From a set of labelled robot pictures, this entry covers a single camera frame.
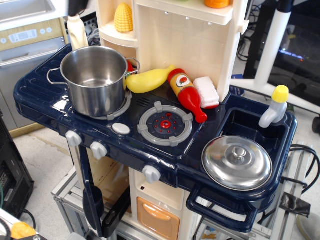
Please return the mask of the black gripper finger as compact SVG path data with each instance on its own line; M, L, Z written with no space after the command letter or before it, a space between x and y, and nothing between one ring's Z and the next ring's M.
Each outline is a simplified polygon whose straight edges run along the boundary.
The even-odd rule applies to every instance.
M88 6L89 0L69 0L68 1L68 15L71 17L76 16L84 11Z

